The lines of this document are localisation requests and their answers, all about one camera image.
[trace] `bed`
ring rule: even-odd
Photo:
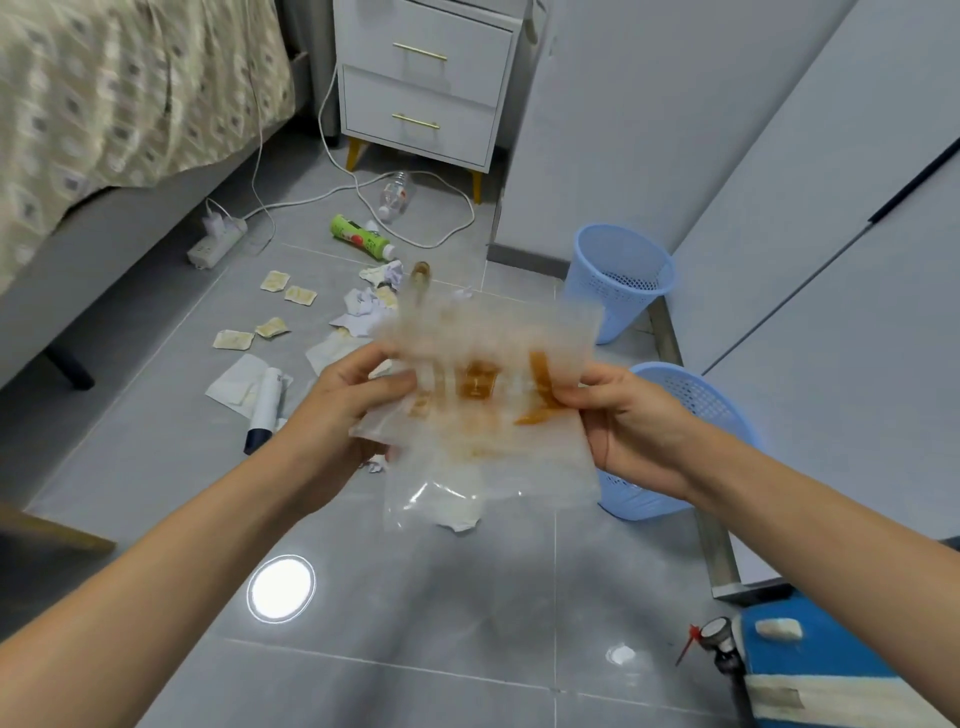
[[[0,0],[0,386],[255,152],[261,127],[316,112],[331,14]]]

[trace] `green bottle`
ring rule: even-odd
[[[333,233],[334,237],[339,237],[350,245],[366,251],[377,260],[389,262],[396,259],[395,246],[391,245],[387,238],[375,232],[364,230],[343,215],[337,215],[333,218],[330,222],[330,232]]]

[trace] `blue plastic basket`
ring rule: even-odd
[[[701,377],[683,367],[653,361],[637,364],[631,372],[659,384],[690,412],[759,448],[759,438],[736,406]],[[643,521],[689,508],[684,500],[644,490],[604,471],[600,474],[600,506],[625,521]]]
[[[673,288],[675,277],[673,258],[643,235],[617,225],[586,225],[574,239],[564,297],[603,304],[597,344],[608,344]]]

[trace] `hand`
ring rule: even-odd
[[[371,343],[330,364],[290,421],[254,454],[279,455],[291,464],[289,476],[299,488],[295,505],[301,515],[333,500],[357,468],[386,451],[348,434],[368,409],[399,400],[417,386],[413,372],[368,379],[386,358],[386,350]]]
[[[591,362],[588,387],[557,388],[557,399],[581,410],[597,468],[643,488],[689,499],[681,470],[694,435],[706,424],[657,384],[629,369]]]

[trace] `power strip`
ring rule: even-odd
[[[225,221],[221,234],[207,235],[187,251],[187,259],[198,268],[212,268],[246,233],[247,221],[230,217]]]

